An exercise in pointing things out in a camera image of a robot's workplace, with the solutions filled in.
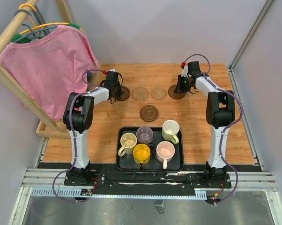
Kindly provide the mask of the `pale green mug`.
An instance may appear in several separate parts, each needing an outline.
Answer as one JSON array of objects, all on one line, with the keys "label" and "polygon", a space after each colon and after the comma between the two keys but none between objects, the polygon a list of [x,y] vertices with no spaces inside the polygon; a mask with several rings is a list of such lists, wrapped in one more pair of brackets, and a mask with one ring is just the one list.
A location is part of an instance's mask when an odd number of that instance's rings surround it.
[{"label": "pale green mug", "polygon": [[173,144],[178,144],[178,132],[180,131],[179,124],[174,120],[167,120],[162,126],[162,137],[166,141],[170,141]]}]

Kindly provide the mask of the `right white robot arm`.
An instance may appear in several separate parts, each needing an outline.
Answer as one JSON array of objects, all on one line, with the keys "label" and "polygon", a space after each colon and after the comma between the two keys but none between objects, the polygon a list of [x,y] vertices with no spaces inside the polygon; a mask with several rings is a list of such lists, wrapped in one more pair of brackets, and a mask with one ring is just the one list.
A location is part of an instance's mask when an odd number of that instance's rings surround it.
[{"label": "right white robot arm", "polygon": [[221,89],[207,73],[201,72],[197,61],[182,62],[181,68],[174,93],[187,93],[194,88],[207,97],[206,121],[211,129],[211,150],[202,179],[206,186],[213,188],[224,181],[227,174],[225,155],[230,125],[235,121],[234,94]]}]

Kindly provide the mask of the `brown coaster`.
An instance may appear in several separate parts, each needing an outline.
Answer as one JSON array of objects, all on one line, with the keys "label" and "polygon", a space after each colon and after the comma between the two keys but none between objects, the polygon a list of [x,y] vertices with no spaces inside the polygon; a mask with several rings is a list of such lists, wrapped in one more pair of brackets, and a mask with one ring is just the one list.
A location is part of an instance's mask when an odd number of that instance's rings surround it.
[{"label": "brown coaster", "polygon": [[122,94],[117,97],[118,101],[126,101],[130,97],[130,89],[126,86],[121,87]]},{"label": "brown coaster", "polygon": [[159,111],[153,105],[145,105],[140,109],[140,118],[146,122],[153,122],[158,118]]},{"label": "brown coaster", "polygon": [[176,85],[172,85],[168,89],[168,95],[175,100],[179,100],[185,97],[185,93],[175,93],[174,90],[176,89]]}]

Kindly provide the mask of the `woven coaster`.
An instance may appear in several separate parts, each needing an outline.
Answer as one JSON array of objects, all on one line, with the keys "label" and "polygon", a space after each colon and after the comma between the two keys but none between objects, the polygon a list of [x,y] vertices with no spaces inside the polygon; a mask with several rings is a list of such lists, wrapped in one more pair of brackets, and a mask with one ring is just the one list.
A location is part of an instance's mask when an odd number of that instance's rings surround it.
[{"label": "woven coaster", "polygon": [[163,87],[154,87],[150,92],[152,98],[156,100],[164,99],[167,96],[167,91]]},{"label": "woven coaster", "polygon": [[134,88],[132,91],[132,98],[135,101],[145,101],[149,96],[149,91],[144,87]]}]

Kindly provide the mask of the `pink mug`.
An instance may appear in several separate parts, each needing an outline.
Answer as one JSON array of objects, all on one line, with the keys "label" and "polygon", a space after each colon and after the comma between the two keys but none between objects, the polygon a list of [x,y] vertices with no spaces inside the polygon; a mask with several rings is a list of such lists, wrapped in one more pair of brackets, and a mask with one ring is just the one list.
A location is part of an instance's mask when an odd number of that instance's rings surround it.
[{"label": "pink mug", "polygon": [[156,147],[156,158],[163,164],[163,169],[167,169],[167,164],[172,160],[175,154],[174,145],[171,142],[160,142]]}]

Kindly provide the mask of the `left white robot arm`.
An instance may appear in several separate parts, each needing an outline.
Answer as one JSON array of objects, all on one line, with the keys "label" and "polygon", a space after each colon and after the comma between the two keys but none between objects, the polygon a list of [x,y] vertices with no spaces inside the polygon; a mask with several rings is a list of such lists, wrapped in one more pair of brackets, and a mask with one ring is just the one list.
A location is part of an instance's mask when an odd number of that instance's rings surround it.
[{"label": "left white robot arm", "polygon": [[90,159],[88,157],[88,131],[93,121],[94,106],[122,95],[122,74],[112,70],[101,70],[105,79],[99,85],[88,83],[85,75],[94,70],[87,70],[82,80],[93,90],[83,93],[70,93],[63,115],[63,123],[69,131],[72,145],[71,167],[66,171],[65,185],[87,185],[91,178]]}]

